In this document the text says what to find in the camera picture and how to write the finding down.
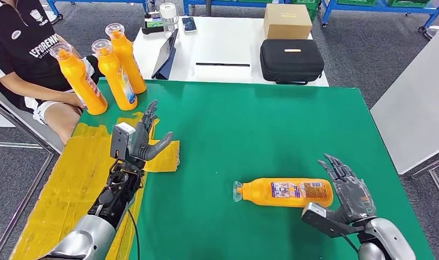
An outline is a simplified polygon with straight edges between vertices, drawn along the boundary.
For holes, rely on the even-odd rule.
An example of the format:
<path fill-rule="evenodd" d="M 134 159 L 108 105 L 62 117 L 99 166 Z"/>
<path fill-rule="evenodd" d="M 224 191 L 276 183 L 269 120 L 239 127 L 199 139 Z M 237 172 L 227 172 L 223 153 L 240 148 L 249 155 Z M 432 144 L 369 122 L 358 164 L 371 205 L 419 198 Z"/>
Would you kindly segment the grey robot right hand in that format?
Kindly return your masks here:
<path fill-rule="evenodd" d="M 335 211 L 330 212 L 330 217 L 347 225 L 375 217 L 376 207 L 364 181 L 338 158 L 326 153 L 324 157 L 329 164 L 323 160 L 318 160 L 318 163 L 330 177 L 340 203 Z"/>

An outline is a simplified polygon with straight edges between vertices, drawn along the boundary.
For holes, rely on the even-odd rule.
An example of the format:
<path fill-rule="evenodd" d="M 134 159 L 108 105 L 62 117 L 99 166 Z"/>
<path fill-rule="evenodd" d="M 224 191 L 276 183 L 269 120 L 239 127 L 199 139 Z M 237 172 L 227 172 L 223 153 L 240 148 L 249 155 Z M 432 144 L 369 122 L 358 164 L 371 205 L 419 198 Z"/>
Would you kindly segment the person's right hand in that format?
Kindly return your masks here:
<path fill-rule="evenodd" d="M 62 94 L 62 102 L 67 103 L 67 104 L 72 105 L 72 106 L 79 107 L 81 109 L 85 108 L 85 105 L 83 104 L 83 102 L 79 99 L 79 97 L 74 92 L 63 93 Z"/>

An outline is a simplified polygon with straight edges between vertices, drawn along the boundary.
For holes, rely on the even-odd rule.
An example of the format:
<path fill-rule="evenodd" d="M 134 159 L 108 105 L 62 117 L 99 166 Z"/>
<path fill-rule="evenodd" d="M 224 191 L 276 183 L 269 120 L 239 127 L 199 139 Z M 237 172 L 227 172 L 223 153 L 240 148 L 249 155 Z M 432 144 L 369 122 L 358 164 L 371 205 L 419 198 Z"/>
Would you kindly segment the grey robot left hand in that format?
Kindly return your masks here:
<path fill-rule="evenodd" d="M 155 119 L 158 118 L 156 114 L 157 100 L 153 100 L 143 113 L 142 119 L 136 124 L 136 136 L 129 153 L 135 158 L 143 161 L 150 161 L 154 159 L 162 150 L 164 150 L 173 138 L 173 132 L 167 132 L 164 137 L 156 144 L 149 144 L 150 130 Z"/>

